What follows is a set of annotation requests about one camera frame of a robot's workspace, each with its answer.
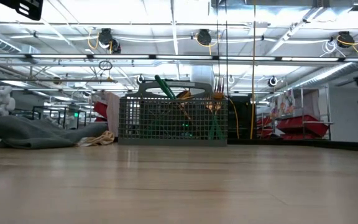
white wall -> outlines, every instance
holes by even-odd
[[[330,87],[332,141],[358,142],[358,88]]]

beige cloth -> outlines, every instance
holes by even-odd
[[[105,146],[114,142],[114,134],[110,131],[105,131],[99,137],[85,137],[82,138],[77,145],[82,147],[87,146]]]

ceiling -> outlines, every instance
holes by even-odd
[[[220,6],[216,16],[214,8],[209,7],[213,3],[211,0],[45,0],[41,21],[27,19],[0,4],[0,39],[21,49],[22,46],[32,46],[40,54],[106,54],[106,50],[101,47],[92,49],[88,45],[87,38],[96,37],[101,28],[111,28],[113,36],[120,41],[122,54],[209,55],[209,48],[200,46],[192,38],[199,29],[209,29],[213,42],[218,35],[221,36],[219,44],[211,47],[211,55],[219,53],[219,55],[250,56],[254,49],[253,7],[232,6],[232,2],[240,1],[227,0],[229,4],[227,15],[224,8]],[[269,1],[263,2],[263,6],[257,6],[255,17],[256,55],[316,58],[358,56],[352,47],[342,49],[334,46],[336,47],[334,49],[328,42],[331,37],[336,38],[339,31],[349,31],[358,42],[358,11],[352,11],[351,6],[319,9],[302,4],[265,6]],[[304,18],[307,18],[308,22],[302,22]],[[288,38],[281,41],[286,34]],[[90,42],[91,45],[96,45],[95,39],[91,39]],[[331,49],[332,52],[325,54],[324,51],[327,49]],[[30,67],[21,66],[19,60],[16,60],[18,63],[10,66],[9,62],[12,61],[14,60],[0,59],[0,64],[22,73],[30,72]],[[290,86],[320,68],[332,67],[323,63],[298,65],[291,62],[257,65],[254,77],[258,90],[272,90],[267,86],[267,81],[262,82],[262,80],[273,75],[283,80],[276,87],[280,89]],[[45,68],[31,66],[33,72]],[[93,69],[98,71],[98,67],[54,65],[41,71],[37,77],[59,76],[66,79],[84,79],[83,82],[66,83],[69,88],[86,85],[90,88],[125,89],[125,86],[137,88],[133,81],[139,74],[151,78],[154,75],[172,79],[179,77],[181,80],[186,80],[192,75],[200,75],[192,74],[192,66],[195,65],[191,62],[181,61],[148,67],[128,64],[114,67],[110,72],[103,72],[102,78],[108,76],[116,78],[119,82],[117,84],[86,83],[87,78],[94,77]],[[225,61],[219,65],[211,63],[209,66],[215,75],[226,75]],[[232,90],[251,89],[251,65],[230,64],[228,75],[235,81],[230,84]],[[351,78],[352,75],[347,78],[345,74],[340,77],[340,81],[331,80],[329,84],[336,85]]]

red storage bin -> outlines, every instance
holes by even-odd
[[[304,115],[304,121],[319,121],[310,115]],[[305,132],[308,134],[314,134],[316,137],[323,137],[329,128],[328,125],[321,123],[302,123],[302,116],[296,116],[293,118],[282,119],[278,122],[277,128],[285,134],[302,134],[303,137],[303,125],[305,125]]]

ceiling duct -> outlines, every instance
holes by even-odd
[[[27,44],[19,44],[10,41],[0,34],[0,49],[9,54],[39,54],[40,50]]]

